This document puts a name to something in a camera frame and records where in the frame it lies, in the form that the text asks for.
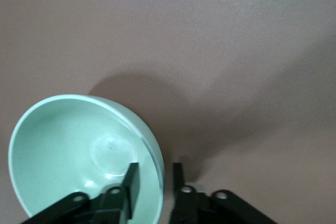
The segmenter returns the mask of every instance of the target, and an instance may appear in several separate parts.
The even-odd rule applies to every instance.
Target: beige tabletop
[[[46,97],[136,112],[171,165],[278,223],[336,220],[336,0],[0,0],[0,223],[20,116]]]

